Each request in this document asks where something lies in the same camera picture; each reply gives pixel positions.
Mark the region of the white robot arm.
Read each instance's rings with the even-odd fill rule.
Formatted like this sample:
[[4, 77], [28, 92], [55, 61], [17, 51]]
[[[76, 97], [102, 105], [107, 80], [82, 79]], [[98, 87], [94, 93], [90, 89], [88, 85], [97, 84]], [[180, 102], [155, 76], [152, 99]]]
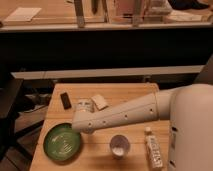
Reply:
[[158, 91], [90, 113], [77, 112], [78, 132], [168, 120], [168, 171], [213, 171], [213, 85]]

